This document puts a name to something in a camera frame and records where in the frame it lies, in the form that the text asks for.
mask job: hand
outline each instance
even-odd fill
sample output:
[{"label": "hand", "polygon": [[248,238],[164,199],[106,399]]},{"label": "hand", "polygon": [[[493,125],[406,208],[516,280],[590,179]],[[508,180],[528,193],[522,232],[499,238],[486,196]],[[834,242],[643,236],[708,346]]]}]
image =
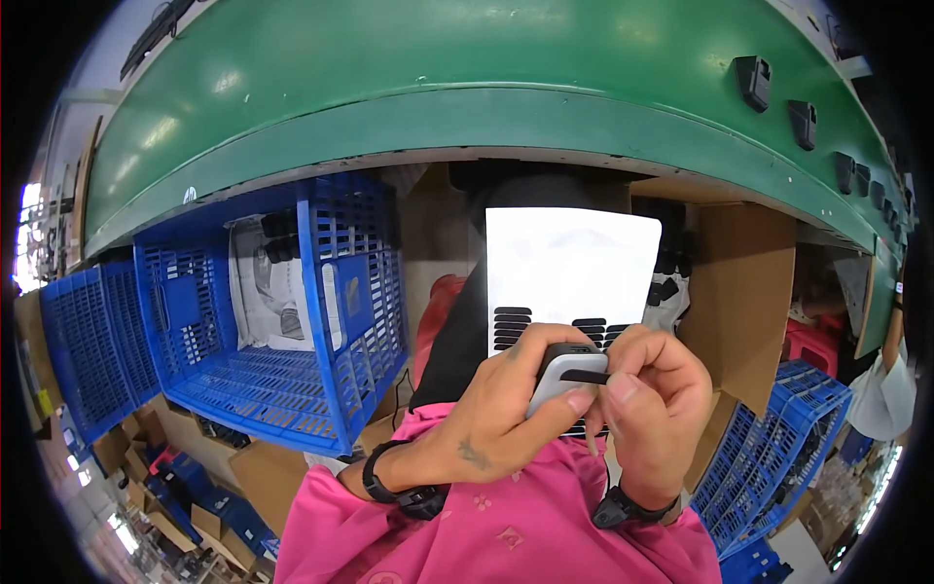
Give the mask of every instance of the hand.
[{"label": "hand", "polygon": [[593,404],[594,386],[545,402],[528,420],[525,413],[548,345],[590,342],[572,326],[536,323],[513,347],[483,361],[447,418],[416,443],[432,473],[422,484],[492,482],[521,469],[567,432]]},{"label": "hand", "polygon": [[587,427],[606,420],[613,433],[619,488],[649,510],[681,492],[707,421],[710,374],[681,341],[633,324],[610,345],[606,386]]}]

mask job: black wrist strap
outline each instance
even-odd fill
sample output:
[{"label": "black wrist strap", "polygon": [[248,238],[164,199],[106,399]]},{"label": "black wrist strap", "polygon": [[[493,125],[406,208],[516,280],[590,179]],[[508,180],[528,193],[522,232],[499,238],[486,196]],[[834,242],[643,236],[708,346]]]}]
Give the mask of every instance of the black wrist strap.
[{"label": "black wrist strap", "polygon": [[373,449],[373,453],[363,464],[363,488],[377,503],[398,503],[400,510],[406,517],[416,520],[430,521],[437,517],[445,506],[447,495],[433,485],[415,487],[408,491],[392,492],[388,490],[379,477],[373,472],[376,459],[396,446],[408,444],[411,440],[390,440]]},{"label": "black wrist strap", "polygon": [[363,465],[363,488],[377,503],[395,503],[398,495],[384,487],[379,477],[373,473],[373,468],[376,466],[376,459],[378,459],[383,452],[402,444],[408,444],[409,442],[411,442],[411,440],[390,440],[389,442],[384,442],[374,448],[373,453],[366,459],[366,463]]},{"label": "black wrist strap", "polygon": [[597,510],[590,518],[598,529],[613,529],[625,520],[640,520],[650,523],[658,523],[664,519],[669,511],[678,504],[681,495],[678,495],[664,509],[658,511],[649,511],[636,505],[622,489],[613,487],[606,492],[606,496],[600,501]]}]

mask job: blue plastic crate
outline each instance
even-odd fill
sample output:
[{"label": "blue plastic crate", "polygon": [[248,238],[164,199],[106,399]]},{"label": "blue plastic crate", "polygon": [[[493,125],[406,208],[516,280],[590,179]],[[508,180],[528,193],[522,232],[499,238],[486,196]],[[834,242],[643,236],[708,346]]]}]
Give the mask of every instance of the blue plastic crate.
[{"label": "blue plastic crate", "polygon": [[[287,448],[349,454],[407,357],[389,193],[350,174],[312,178],[203,205],[138,235],[143,320],[166,396]],[[223,224],[290,207],[316,350],[237,350]],[[340,323],[337,347],[329,317]]]},{"label": "blue plastic crate", "polygon": [[[764,420],[738,404],[691,506],[721,560],[776,527],[840,430],[850,389],[804,361],[781,363]],[[799,456],[804,450],[806,456]]]},{"label": "blue plastic crate", "polygon": [[723,584],[781,584],[792,572],[765,539],[758,539],[720,563]]},{"label": "blue plastic crate", "polygon": [[133,262],[97,265],[39,292],[55,378],[85,444],[161,390]]}]

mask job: wrist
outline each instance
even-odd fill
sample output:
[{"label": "wrist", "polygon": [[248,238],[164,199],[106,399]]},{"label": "wrist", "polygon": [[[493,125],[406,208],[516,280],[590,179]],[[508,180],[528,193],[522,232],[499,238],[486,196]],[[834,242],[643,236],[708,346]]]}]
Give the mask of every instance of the wrist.
[{"label": "wrist", "polygon": [[623,478],[619,480],[619,489],[629,499],[646,511],[658,511],[669,506],[672,501],[681,496],[681,485],[672,485],[667,488],[645,487],[642,485],[627,484]]},{"label": "wrist", "polygon": [[387,491],[403,492],[434,484],[428,477],[431,467],[425,461],[422,445],[411,442],[386,450],[376,459],[373,474]]}]

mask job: finger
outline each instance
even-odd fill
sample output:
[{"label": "finger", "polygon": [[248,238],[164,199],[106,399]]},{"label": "finger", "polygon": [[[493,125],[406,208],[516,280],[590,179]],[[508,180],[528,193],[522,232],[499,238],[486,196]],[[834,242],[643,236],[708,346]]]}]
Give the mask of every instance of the finger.
[{"label": "finger", "polygon": [[503,447],[509,452],[523,453],[526,462],[530,461],[544,445],[580,420],[596,397],[596,386],[586,384],[551,398],[503,437]]},{"label": "finger", "polygon": [[601,386],[601,406],[614,437],[627,444],[651,440],[670,423],[661,395],[627,373],[615,373]]},{"label": "finger", "polygon": [[657,382],[653,387],[657,388],[666,402],[685,390],[709,391],[710,374],[707,368],[681,341],[668,333],[637,330],[625,338],[621,335],[610,349],[615,350],[612,355],[608,355],[609,373],[638,376],[644,368],[653,368],[655,371],[652,375]]},{"label": "finger", "polygon": [[603,410],[595,400],[584,414],[584,438],[591,456],[597,456],[596,437],[603,430]]},{"label": "finger", "polygon": [[509,350],[505,351],[498,373],[506,387],[529,386],[529,393],[542,366],[545,350],[555,343],[581,343],[593,345],[593,341],[580,329],[567,324],[542,324],[534,322],[522,332],[522,336]]}]

